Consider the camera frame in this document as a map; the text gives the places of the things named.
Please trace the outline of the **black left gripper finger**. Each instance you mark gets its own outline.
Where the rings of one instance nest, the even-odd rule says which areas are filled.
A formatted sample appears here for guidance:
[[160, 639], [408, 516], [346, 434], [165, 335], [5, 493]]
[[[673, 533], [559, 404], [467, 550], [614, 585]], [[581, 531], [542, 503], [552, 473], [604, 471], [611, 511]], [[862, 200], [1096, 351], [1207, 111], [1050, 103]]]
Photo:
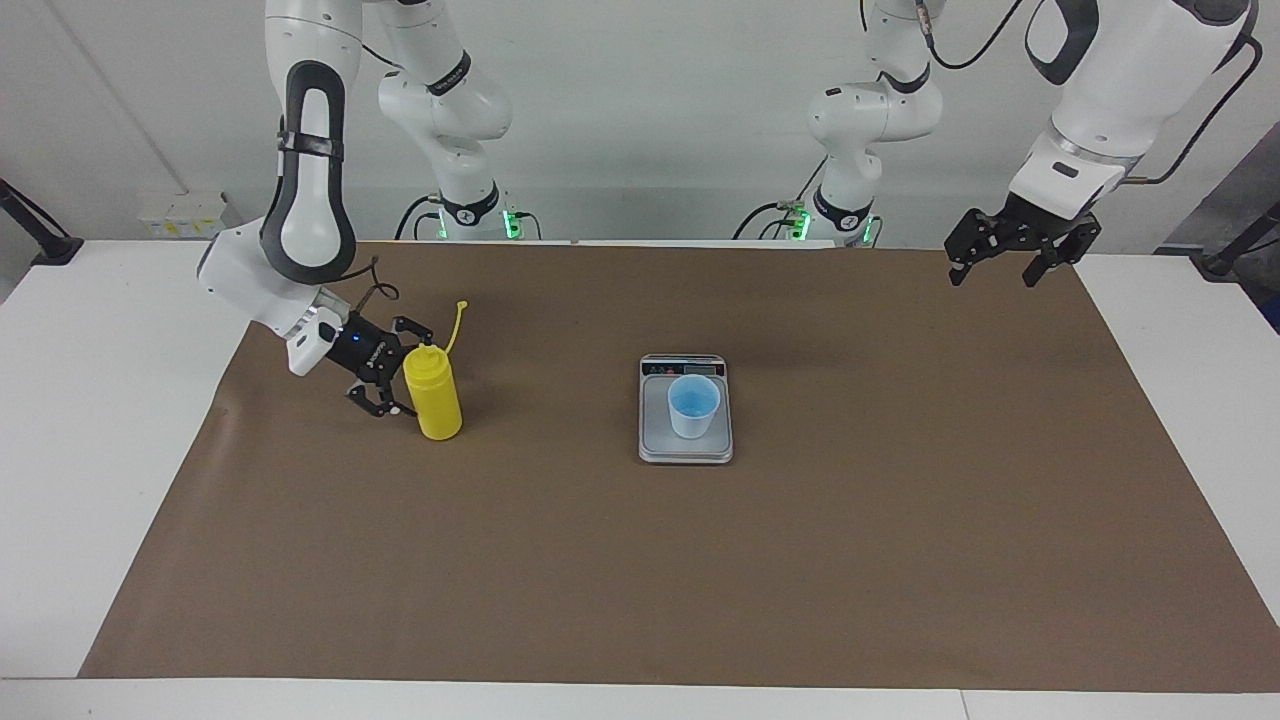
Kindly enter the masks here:
[[1082, 222], [1059, 241], [1043, 243], [1021, 274], [1024, 286], [1033, 288], [1051, 270], [1078, 264], [1091, 250], [1100, 232], [1101, 224], [1098, 222]]
[[968, 210], [946, 238], [946, 254], [951, 268], [948, 279], [959, 287], [972, 269], [1001, 254], [1000, 238], [996, 234], [998, 218], [984, 214], [980, 209]]

